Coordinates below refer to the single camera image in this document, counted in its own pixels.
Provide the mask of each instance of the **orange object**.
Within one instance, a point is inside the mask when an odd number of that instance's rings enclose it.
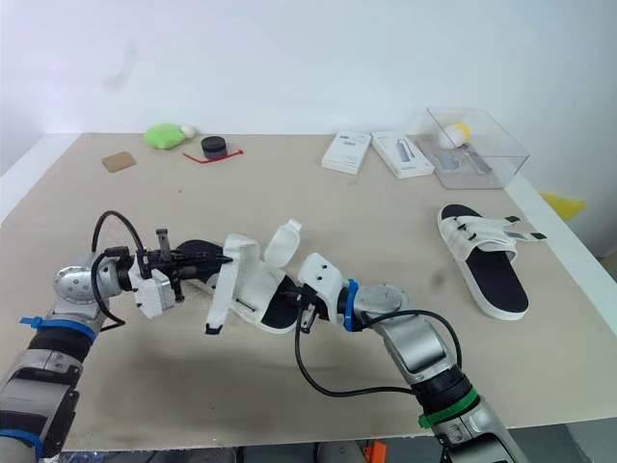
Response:
[[[366,463],[386,463],[388,446],[379,441],[374,441],[370,446],[362,449]]]

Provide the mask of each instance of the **cardboard square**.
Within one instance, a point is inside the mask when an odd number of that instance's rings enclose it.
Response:
[[[111,173],[121,171],[137,164],[137,161],[128,151],[121,151],[111,156],[103,157],[103,166]]]

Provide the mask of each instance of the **red cable tie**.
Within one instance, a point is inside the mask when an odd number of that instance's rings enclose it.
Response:
[[[243,154],[243,153],[244,153],[244,151],[238,150],[238,151],[232,152],[230,154],[226,154],[225,156],[217,157],[216,159],[205,159],[205,160],[198,159],[197,157],[193,157],[190,154],[187,154],[186,152],[182,153],[182,155],[184,157],[188,157],[192,161],[198,162],[200,164],[209,164],[210,162],[222,161],[223,159],[228,159],[230,157],[237,156],[237,155]]]

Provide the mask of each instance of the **blue ring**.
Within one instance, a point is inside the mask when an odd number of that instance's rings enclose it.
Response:
[[[354,313],[354,300],[356,299],[356,293],[358,292],[358,282],[356,282],[353,278],[349,279],[349,286],[347,287],[347,303],[345,304],[345,321],[343,326],[347,331],[354,331],[352,327],[352,315]]]
[[[28,444],[35,446],[37,453],[37,460],[42,458],[42,442],[39,436],[26,431],[20,431],[19,429],[0,429],[0,436],[11,437],[20,441],[26,441]]]
[[[90,338],[92,342],[96,339],[96,335],[94,331],[88,328],[81,323],[72,320],[43,320],[40,316],[35,316],[34,318],[21,318],[19,323],[23,323],[24,325],[30,325],[33,328],[36,328],[37,331],[40,331],[41,328],[68,328],[71,330],[78,331],[82,335]]]

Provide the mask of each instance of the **white table edge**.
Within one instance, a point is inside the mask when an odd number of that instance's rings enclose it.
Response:
[[[78,133],[46,134],[0,177],[0,227],[9,213],[79,136]],[[523,211],[529,223],[548,237],[547,243],[552,251],[613,333],[617,334],[615,281],[521,174],[513,178],[505,191]],[[507,210],[503,213],[504,216],[510,214]]]

